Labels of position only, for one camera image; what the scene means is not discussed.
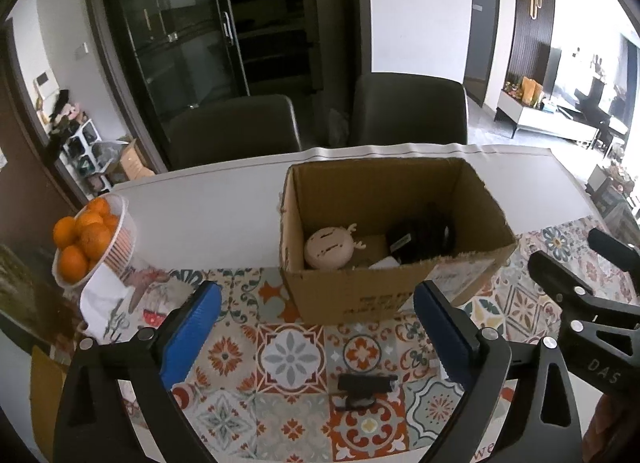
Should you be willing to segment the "person's right hand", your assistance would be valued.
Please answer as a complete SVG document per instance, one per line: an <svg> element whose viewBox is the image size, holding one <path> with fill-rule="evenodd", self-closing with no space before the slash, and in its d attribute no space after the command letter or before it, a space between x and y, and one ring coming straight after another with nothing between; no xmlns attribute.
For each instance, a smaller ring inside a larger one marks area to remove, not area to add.
<svg viewBox="0 0 640 463"><path fill-rule="evenodd" d="M603 395L582 439L582 461L639 463L639 402Z"/></svg>

